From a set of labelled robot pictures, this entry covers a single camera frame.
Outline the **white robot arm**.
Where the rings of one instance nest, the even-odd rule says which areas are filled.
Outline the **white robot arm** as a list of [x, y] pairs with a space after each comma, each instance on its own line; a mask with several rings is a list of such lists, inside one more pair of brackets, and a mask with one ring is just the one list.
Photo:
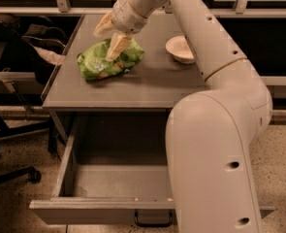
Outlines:
[[268, 127], [270, 92], [202, 0], [117, 0], [94, 33], [113, 60], [170, 3], [208, 89], [172, 109], [166, 153], [179, 233], [263, 233], [249, 146]]

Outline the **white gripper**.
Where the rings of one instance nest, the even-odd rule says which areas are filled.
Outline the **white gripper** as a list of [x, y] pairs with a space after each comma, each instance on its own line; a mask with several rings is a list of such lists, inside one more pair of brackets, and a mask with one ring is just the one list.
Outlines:
[[107, 61], [116, 60], [132, 41], [129, 34], [139, 33], [148, 21], [149, 7], [145, 0], [117, 0], [112, 12], [105, 14], [96, 25], [93, 35], [102, 37], [114, 27], [124, 33], [114, 33], [106, 54]]

